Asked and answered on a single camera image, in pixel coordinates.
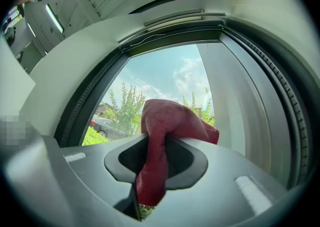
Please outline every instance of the gray plastic surface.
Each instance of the gray plastic surface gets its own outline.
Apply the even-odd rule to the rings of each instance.
[[[212,101],[219,144],[242,153],[287,186],[291,139],[279,95],[237,42],[223,33],[219,39],[222,43],[197,44],[210,89],[216,91]]]
[[[152,214],[144,222],[139,222],[113,208],[128,197],[131,185],[116,181],[106,170],[103,158],[106,151],[133,139],[143,139],[145,135],[64,148],[62,153],[55,139],[41,137],[34,129],[32,132],[34,135],[29,135],[25,141],[27,146],[16,147],[15,152],[11,150],[4,172],[19,202],[52,226],[202,227],[238,224],[254,216],[235,183],[239,176],[253,177],[272,203],[286,194],[275,179],[241,154],[185,138],[183,142],[206,155],[206,173],[191,188],[167,191]],[[64,156],[78,153],[84,153],[85,157],[67,163]]]
[[[147,159],[148,141],[148,137],[138,137],[106,154],[104,165],[117,181],[136,182]],[[165,153],[168,163],[166,190],[190,188],[207,171],[208,160],[203,152],[171,135],[165,138]]]

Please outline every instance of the parked car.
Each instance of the parked car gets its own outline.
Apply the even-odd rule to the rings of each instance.
[[[127,137],[126,132],[119,130],[115,122],[110,119],[94,116],[90,122],[90,126],[103,137],[111,140]]]

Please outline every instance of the tree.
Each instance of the tree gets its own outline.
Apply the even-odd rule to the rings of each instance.
[[[104,113],[102,114],[102,117],[111,121],[115,121],[116,120],[115,110],[106,107]]]
[[[209,94],[209,89],[207,87],[204,88],[205,93],[208,95]],[[205,111],[203,111],[200,115],[199,109],[196,108],[196,95],[194,92],[191,93],[192,96],[192,101],[191,105],[188,104],[186,97],[183,95],[182,96],[182,104],[186,107],[188,107],[191,111],[193,111],[201,120],[204,122],[208,123],[211,126],[215,125],[215,115],[213,112],[211,112],[210,104],[206,108]]]
[[[139,204],[139,211],[140,211],[141,219],[145,220],[148,217],[148,215],[150,215],[155,208],[156,208],[155,206],[147,206],[147,205]]]
[[[114,108],[114,116],[112,117],[114,117],[113,121],[116,123],[118,130],[131,135],[134,129],[140,129],[142,107],[147,97],[142,92],[137,94],[135,86],[130,85],[130,89],[128,89],[125,83],[121,85],[122,99],[120,106],[117,105],[113,90],[109,91],[111,104]]]

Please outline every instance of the red cloth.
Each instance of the red cloth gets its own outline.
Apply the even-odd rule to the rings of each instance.
[[[142,110],[141,133],[149,134],[146,162],[136,179],[138,203],[154,207],[166,193],[167,133],[217,144],[219,131],[199,119],[190,109],[169,100],[147,100]]]

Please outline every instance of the window frame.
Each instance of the window frame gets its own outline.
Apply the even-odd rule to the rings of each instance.
[[[221,24],[221,21],[201,20],[192,21],[190,23],[178,23],[150,32],[143,32],[142,34],[135,35],[131,39],[127,40],[113,52],[111,52],[108,56],[106,56],[106,58],[103,59],[82,81],[82,83],[70,99],[69,103],[67,104],[57,126],[54,138],[57,140],[59,146],[72,147],[79,146],[81,144],[85,137],[90,121],[102,97],[105,95],[115,77],[118,75],[120,70],[125,66],[130,58],[168,47],[175,47],[186,44],[218,42],[221,33],[225,33],[232,37],[232,33],[230,33],[228,29],[232,29],[233,31],[238,32],[238,36],[241,39],[233,38],[233,40],[245,50],[248,50],[248,45],[254,51],[254,48],[256,48],[255,45],[257,46],[257,48],[262,48],[260,44],[256,43],[255,40],[257,38],[266,40],[267,42],[263,45],[263,49],[265,49],[266,52],[272,52],[272,55],[277,56],[277,61],[275,61],[272,57],[271,62],[279,66],[281,70],[285,70],[283,72],[287,73],[287,77],[291,81],[290,75],[292,75],[293,73],[290,72],[290,63],[288,63],[290,59],[286,55],[290,52],[288,50],[287,51],[289,53],[287,51],[284,52],[284,49],[279,45],[277,45],[277,47],[274,46],[275,39],[265,34],[264,32],[258,29],[252,32],[253,28],[248,24],[230,20],[227,17],[224,19],[224,25]],[[250,52],[250,55],[255,58],[255,61],[257,61],[257,56],[254,57],[253,54],[257,54],[257,52]],[[278,59],[282,60],[281,65],[278,63]],[[302,64],[296,65],[296,67],[297,68],[295,69],[295,74],[297,75],[297,78],[307,78],[308,82],[311,82],[311,84],[308,84],[312,87],[315,93],[314,95],[316,95],[316,91],[318,88],[314,86],[315,84],[312,83],[312,80],[310,81],[310,73],[306,73],[305,70],[303,70],[304,67],[302,66]],[[301,87],[297,87],[294,83],[292,83],[291,85],[296,88],[295,98],[299,100],[299,103],[303,105],[304,109],[307,109],[305,106],[304,95],[301,94],[301,91],[305,91],[306,88],[302,89]],[[309,111],[303,110],[302,115],[304,116],[305,123],[308,127],[312,122],[312,119],[314,119],[317,114],[319,114],[319,112],[316,112],[316,114],[314,114],[313,116],[309,116]],[[289,125],[291,137],[293,136],[294,132],[297,132],[297,127],[292,124],[292,119],[290,119],[289,117],[287,119],[287,122],[290,123]],[[308,128],[307,132],[309,137],[311,137],[312,131],[314,131],[312,127]],[[310,159],[309,155],[312,153],[311,143],[312,142],[310,138],[307,141],[307,145],[303,145],[308,148],[308,160]],[[306,157],[305,151],[306,150],[303,150],[304,154],[302,154],[302,152],[293,151],[297,161],[301,161],[302,158]],[[304,177],[303,179],[305,179],[309,171],[310,168],[303,171],[302,169],[297,169],[295,164],[293,164],[291,167],[291,172],[299,172],[299,176]],[[296,181],[291,180],[290,183],[290,186],[293,186],[296,184]]]
[[[259,55],[261,53],[267,56],[268,60],[281,70],[281,75],[291,86],[291,91],[284,89],[285,93],[281,93],[281,89],[274,85],[279,97],[283,100],[282,105],[287,113],[291,135],[291,153],[294,155],[292,159],[296,161],[292,164],[288,188],[294,187],[295,184],[302,184],[311,174],[312,166],[315,166],[318,160],[316,156],[320,152],[317,142],[320,140],[318,132],[320,88],[312,74],[297,58],[298,53],[291,51],[284,42],[281,43],[256,27],[240,21],[226,19],[225,24],[227,28],[238,31],[240,36],[238,39],[235,38],[237,43],[242,45],[246,51],[251,51],[250,55],[254,51],[259,58],[261,58]],[[285,98],[288,99],[289,104],[284,102]],[[300,105],[299,109],[295,109],[295,101]]]

